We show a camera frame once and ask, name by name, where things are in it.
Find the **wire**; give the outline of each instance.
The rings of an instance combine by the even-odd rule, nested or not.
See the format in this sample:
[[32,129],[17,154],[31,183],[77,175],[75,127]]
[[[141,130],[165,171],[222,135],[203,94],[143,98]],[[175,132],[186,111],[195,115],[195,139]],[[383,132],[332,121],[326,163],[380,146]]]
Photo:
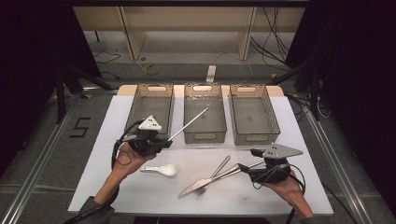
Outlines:
[[267,176],[267,178],[265,178],[265,180],[262,182],[262,183],[266,183],[267,180],[274,174],[274,172],[275,172],[278,168],[279,168],[278,165],[277,165],[277,166],[274,166],[273,168],[271,168],[270,170],[268,170],[268,171],[265,172],[264,174],[262,174],[262,175],[260,175],[259,177],[257,177],[257,178],[252,182],[253,188],[255,188],[255,189],[260,189],[260,188],[262,188],[262,185],[260,185],[259,187],[256,187],[256,186],[254,185],[254,183],[257,183],[257,181],[258,181],[260,178],[262,178],[262,177],[265,176],[265,175],[268,175],[268,174],[271,172],[271,174],[269,174],[269,175]]
[[237,58],[236,56],[234,56],[234,55],[231,54],[230,52],[222,52],[222,53],[218,54],[218,55],[216,56],[215,60],[213,61],[213,65],[216,65],[216,60],[218,59],[218,57],[219,57],[221,54],[230,54],[230,55],[233,56],[236,60],[241,61],[241,62],[244,62],[244,63],[247,64],[248,69],[249,69],[249,71],[250,71],[250,77],[247,78],[247,79],[245,79],[243,82],[239,83],[238,85],[244,84],[245,82],[247,82],[247,81],[249,81],[251,78],[253,78],[253,72],[251,71],[250,64],[249,64],[247,61],[244,61],[244,60],[241,60],[241,59]]
[[271,25],[271,22],[270,22],[270,19],[268,18],[268,14],[267,14],[267,12],[265,10],[265,7],[263,7],[262,9],[263,9],[265,17],[266,17],[266,19],[268,21],[268,24],[269,24],[269,26],[271,28],[271,33],[274,34],[274,37],[276,38],[276,44],[277,44],[277,48],[279,50],[279,53],[280,53],[282,59],[285,61],[285,58],[284,58],[283,55],[286,56],[287,53],[285,52],[285,49],[287,51],[289,51],[289,49],[283,44],[283,41],[280,39],[280,37],[279,37],[279,35],[277,33],[277,23],[278,23],[277,14],[279,12],[279,8],[278,7],[274,8],[274,23],[273,23],[273,25]]
[[353,223],[358,224],[358,221],[356,220],[356,218],[349,212],[349,210],[347,209],[347,207],[343,204],[343,202],[341,202],[341,200],[335,196],[335,194],[330,190],[329,187],[327,187],[327,185],[325,185],[323,183],[323,181],[320,180],[320,183],[322,184],[322,186],[328,190],[330,192],[330,194],[335,198],[335,200],[337,200],[337,202],[339,202],[341,204],[341,206],[346,210],[347,214],[349,215],[349,217],[352,219]]
[[332,111],[329,110],[329,113],[327,115],[323,115],[323,113],[321,112],[321,110],[319,108],[319,102],[320,102],[320,97],[318,97],[318,103],[317,103],[317,108],[318,108],[319,114],[325,119],[329,118]]
[[292,100],[292,101],[294,101],[294,102],[296,102],[296,103],[298,103],[300,105],[310,106],[310,104],[309,104],[310,101],[308,99],[301,98],[301,97],[295,97],[293,95],[294,95],[294,93],[287,94],[286,97],[288,97],[290,100]]
[[115,162],[119,162],[119,161],[117,160],[117,151],[120,150],[120,146],[122,145],[122,140],[124,139],[125,135],[126,135],[129,131],[131,131],[131,129],[132,129],[134,126],[143,123],[143,121],[144,121],[143,119],[140,119],[140,120],[137,120],[137,121],[135,121],[134,123],[132,123],[132,124],[125,130],[125,132],[122,134],[122,136],[120,137],[120,139],[118,139],[118,140],[116,141],[116,143],[114,144],[114,147],[113,147],[113,153],[112,153],[112,155],[111,155],[111,168],[114,167]]
[[[304,195],[304,194],[305,194],[305,177],[304,177],[304,175],[303,175],[303,172],[301,172],[301,170],[300,170],[297,166],[295,166],[295,165],[292,165],[292,164],[291,164],[290,166],[296,168],[296,169],[300,172],[301,177],[303,178],[303,182],[304,182],[304,183],[302,183],[302,182],[301,182],[297,177],[295,177],[294,175],[288,174],[288,173],[287,173],[287,174],[289,175],[290,178],[292,178],[293,180],[295,180],[295,181],[301,186],[302,192],[303,192],[303,195]],[[290,213],[289,213],[288,219],[286,220],[286,224],[290,224],[290,223],[291,223],[291,221],[293,220],[294,214],[295,214],[295,210],[294,210],[294,208],[292,208],[291,211],[290,211]]]
[[302,106],[300,103],[298,103],[298,102],[295,103],[295,104],[297,104],[297,105],[300,107],[300,111],[297,112],[297,113],[293,111],[293,114],[294,114],[294,115],[299,115],[299,114],[303,113],[303,106]]
[[270,58],[270,59],[274,59],[274,60],[276,60],[276,61],[278,61],[278,62],[283,63],[284,65],[286,65],[285,62],[283,62],[282,60],[280,60],[279,58],[277,58],[273,53],[271,53],[270,51],[268,51],[267,49],[265,49],[265,44],[266,44],[266,42],[267,42],[267,40],[268,40],[268,37],[267,37],[267,39],[265,40],[263,46],[260,46],[259,43],[257,43],[257,41],[256,41],[253,37],[250,38],[250,39],[251,39],[250,44],[252,45],[252,47],[253,47],[255,50],[257,50],[257,51],[262,55],[262,61],[263,61],[266,65],[268,65],[269,67],[273,67],[273,68],[275,68],[275,69],[279,69],[279,70],[282,70],[282,71],[287,71],[287,72],[289,72],[289,71],[290,71],[289,69],[283,69],[283,68],[275,67],[275,66],[272,66],[271,64],[269,64],[268,62],[265,61],[264,56],[267,57],[267,58]]
[[311,110],[307,109],[307,110],[305,111],[305,113],[304,113],[299,119],[297,119],[297,123],[300,122],[300,120],[301,120],[303,117],[305,117],[305,115],[306,115],[309,111],[311,111]]
[[111,73],[111,72],[100,72],[100,73],[110,74],[111,76],[115,77],[117,80],[120,80],[120,79],[121,79],[120,77],[114,75],[114,74]]
[[109,63],[109,62],[112,62],[112,61],[114,61],[114,60],[116,60],[116,59],[118,59],[118,58],[121,57],[120,54],[109,53],[109,52],[106,52],[106,51],[100,51],[99,53],[94,54],[93,57],[96,57],[96,56],[98,56],[99,54],[102,54],[102,53],[106,53],[106,54],[110,54],[110,55],[115,55],[116,57],[113,58],[113,59],[110,59],[110,60],[108,60],[108,61],[105,61],[105,62],[96,62],[96,63]]

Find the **gray carpet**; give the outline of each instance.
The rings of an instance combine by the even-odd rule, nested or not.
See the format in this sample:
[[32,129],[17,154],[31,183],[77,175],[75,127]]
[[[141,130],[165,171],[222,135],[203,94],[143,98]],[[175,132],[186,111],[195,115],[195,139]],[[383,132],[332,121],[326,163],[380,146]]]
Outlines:
[[[208,64],[160,64],[160,67],[161,72],[155,75],[157,78],[202,82],[205,81]],[[117,80],[110,74],[103,74],[104,77],[101,78],[106,83],[116,87],[124,84],[164,83],[164,80],[145,77],[141,68],[134,63],[99,64],[99,68],[103,72],[111,72],[120,77],[120,80]],[[271,80],[272,73],[278,73],[279,76],[283,74],[283,72],[279,73],[274,68],[265,65],[252,65],[251,68],[253,77],[247,83],[267,83]],[[246,80],[249,76],[247,66],[218,65],[215,81],[222,84],[234,84]],[[284,92],[294,91],[294,80],[295,78],[292,78],[282,83],[281,86]],[[82,83],[86,87],[94,86],[86,80],[82,80]],[[28,204],[26,204],[18,223],[62,223],[72,216],[67,212],[67,206],[73,197],[73,189],[77,187],[86,162],[90,157],[92,146],[104,120],[111,97],[111,94],[95,93],[91,98],[82,97],[78,100],[78,104],[38,181],[39,185],[61,189],[36,189]],[[298,112],[299,106],[293,102],[291,104],[294,110]],[[51,131],[55,127],[56,118],[56,102],[52,100],[43,112],[41,119],[37,122],[35,131],[27,139],[26,149],[19,152],[5,174],[0,178],[0,185],[2,186],[0,188],[0,211],[7,209],[18,191],[18,185],[22,184],[26,176],[28,176],[41,150],[46,145]],[[82,134],[83,132],[82,130],[74,130],[78,118],[90,118],[80,122],[80,126],[88,127],[89,130],[84,137],[70,138],[70,135]],[[296,119],[300,119],[299,126],[320,179],[348,206],[346,198],[337,183],[332,168],[326,161],[318,139],[315,137],[306,116],[299,114],[296,115]],[[362,169],[359,160],[351,156],[347,140],[337,125],[336,119],[332,117],[321,119],[320,123],[331,139],[338,157],[367,206],[374,223],[396,223],[394,216],[388,210],[373,183]],[[13,184],[16,187],[6,186],[8,184]],[[352,223],[341,205],[332,195],[328,195],[334,207],[334,215],[331,216],[332,223]],[[285,223],[286,221],[285,217],[268,217],[268,219],[272,223]],[[132,223],[133,220],[133,217],[114,216],[111,223]],[[298,223],[298,218],[295,218],[293,223]]]

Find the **tape mark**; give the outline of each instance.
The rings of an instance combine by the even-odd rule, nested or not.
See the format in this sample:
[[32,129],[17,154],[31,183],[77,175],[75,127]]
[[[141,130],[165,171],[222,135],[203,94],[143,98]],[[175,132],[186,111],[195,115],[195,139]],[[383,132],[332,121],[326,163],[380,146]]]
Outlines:
[[89,128],[88,128],[88,127],[78,127],[78,124],[79,124],[79,122],[80,122],[82,119],[91,119],[91,118],[78,118],[78,119],[77,119],[77,122],[76,122],[76,125],[75,125],[75,127],[74,127],[74,130],[84,130],[84,133],[81,134],[81,135],[70,135],[69,138],[80,138],[80,137],[85,137],[85,133],[88,131]]

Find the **knife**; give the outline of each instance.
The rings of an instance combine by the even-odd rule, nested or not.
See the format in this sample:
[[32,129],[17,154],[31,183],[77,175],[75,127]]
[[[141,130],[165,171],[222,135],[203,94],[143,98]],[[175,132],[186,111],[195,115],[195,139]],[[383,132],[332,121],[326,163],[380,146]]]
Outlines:
[[[258,161],[256,163],[253,163],[251,165],[249,165],[249,168],[257,166],[259,164],[262,164],[264,162],[264,160],[262,161]],[[230,169],[224,171],[223,173],[221,173],[220,175],[216,175],[212,178],[208,178],[208,179],[200,179],[197,182],[195,182],[193,185],[189,186],[188,188],[186,188],[185,190],[183,190],[179,195],[178,198],[182,198],[188,194],[190,194],[191,192],[195,191],[198,188],[204,187],[208,184],[211,184],[217,180],[223,179],[225,177],[228,177],[230,175],[235,175],[238,174],[239,172],[241,172],[241,170],[239,169],[239,164],[235,164],[233,167],[231,167]]]

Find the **white table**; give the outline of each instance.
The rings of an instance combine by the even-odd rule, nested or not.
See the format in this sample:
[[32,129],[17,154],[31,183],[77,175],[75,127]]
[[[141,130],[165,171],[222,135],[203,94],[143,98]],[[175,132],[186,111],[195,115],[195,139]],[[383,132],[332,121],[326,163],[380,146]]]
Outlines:
[[[183,125],[182,90],[175,86],[175,104],[171,135]],[[102,128],[96,139],[92,154],[78,183],[78,188],[68,211],[77,212],[89,196],[102,187],[110,173],[113,145],[122,135],[133,96],[114,96]],[[290,206],[273,191],[267,188],[254,189],[248,175],[239,173],[209,185],[208,191],[201,195],[188,195],[179,199],[178,194],[201,178],[208,178],[222,160],[230,155],[231,159],[223,170],[235,163],[250,165],[260,158],[250,155],[252,147],[237,147],[233,144],[232,124],[227,95],[224,95],[224,111],[227,122],[226,141],[216,145],[186,145],[184,134],[174,138],[173,145],[147,162],[147,166],[161,166],[176,163],[179,172],[172,177],[153,173],[136,172],[126,178],[120,186],[120,194],[112,204],[117,213],[134,216],[195,216],[195,217],[268,217],[285,215]],[[294,147],[304,155],[288,158],[298,166],[306,180],[305,198],[314,214],[331,215],[329,200],[320,184],[317,171],[311,160],[304,139],[297,125],[287,97],[274,96],[271,102],[281,134],[276,143]]]

